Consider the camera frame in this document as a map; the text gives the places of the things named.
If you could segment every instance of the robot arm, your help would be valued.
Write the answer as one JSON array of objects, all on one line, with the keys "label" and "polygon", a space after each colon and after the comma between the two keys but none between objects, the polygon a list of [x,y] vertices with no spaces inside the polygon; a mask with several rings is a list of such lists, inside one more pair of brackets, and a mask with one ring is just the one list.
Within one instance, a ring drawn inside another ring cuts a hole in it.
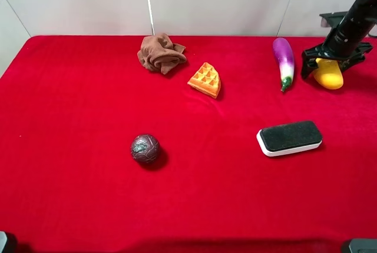
[{"label": "robot arm", "polygon": [[303,51],[303,79],[318,68],[316,58],[337,60],[343,72],[364,61],[364,54],[373,49],[370,43],[361,40],[377,24],[377,0],[356,0],[348,12],[320,16],[322,26],[332,29],[324,43]]}]

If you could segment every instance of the eggplant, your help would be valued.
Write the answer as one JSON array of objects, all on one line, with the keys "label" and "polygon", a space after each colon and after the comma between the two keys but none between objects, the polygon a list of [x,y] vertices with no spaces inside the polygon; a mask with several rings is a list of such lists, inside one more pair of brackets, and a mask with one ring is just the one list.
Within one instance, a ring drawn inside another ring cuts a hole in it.
[{"label": "eggplant", "polygon": [[272,45],[274,56],[279,63],[280,80],[282,82],[282,91],[284,92],[293,82],[295,73],[295,58],[293,57],[292,48],[285,38],[276,38]]}]

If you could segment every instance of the black object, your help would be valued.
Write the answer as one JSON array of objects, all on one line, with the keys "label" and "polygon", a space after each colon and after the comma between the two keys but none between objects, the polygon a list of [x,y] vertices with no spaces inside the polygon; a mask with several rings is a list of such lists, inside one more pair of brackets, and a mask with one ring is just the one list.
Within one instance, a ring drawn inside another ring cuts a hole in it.
[{"label": "black object", "polygon": [[316,58],[337,60],[343,72],[365,60],[373,46],[361,42],[377,23],[377,0],[356,0],[348,12],[321,14],[332,27],[324,43],[302,53],[301,77],[318,68]]},{"label": "black object", "polygon": [[342,253],[377,253],[377,239],[352,239],[343,244]]},{"label": "black object", "polygon": [[131,155],[139,163],[152,163],[160,153],[160,144],[152,135],[139,135],[131,144]]},{"label": "black object", "polygon": [[322,141],[322,135],[312,121],[264,128],[260,131],[260,137],[270,152],[319,144]]},{"label": "black object", "polygon": [[14,253],[17,239],[13,234],[0,231],[0,253]]}]

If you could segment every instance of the dark ball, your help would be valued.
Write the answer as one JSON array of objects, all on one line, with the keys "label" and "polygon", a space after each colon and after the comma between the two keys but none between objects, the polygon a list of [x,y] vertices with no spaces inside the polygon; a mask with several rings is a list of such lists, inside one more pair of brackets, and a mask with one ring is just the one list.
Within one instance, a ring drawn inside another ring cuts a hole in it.
[{"label": "dark ball", "polygon": [[152,163],[159,153],[160,144],[152,135],[139,135],[132,142],[131,155],[139,163]]}]

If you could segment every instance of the waffle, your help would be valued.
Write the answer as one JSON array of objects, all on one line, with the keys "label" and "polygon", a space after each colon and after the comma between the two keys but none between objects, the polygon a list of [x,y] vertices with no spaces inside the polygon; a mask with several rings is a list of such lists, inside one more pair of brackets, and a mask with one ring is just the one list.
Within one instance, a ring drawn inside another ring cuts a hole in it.
[{"label": "waffle", "polygon": [[218,96],[221,88],[219,73],[208,63],[204,63],[187,84],[213,98]]}]

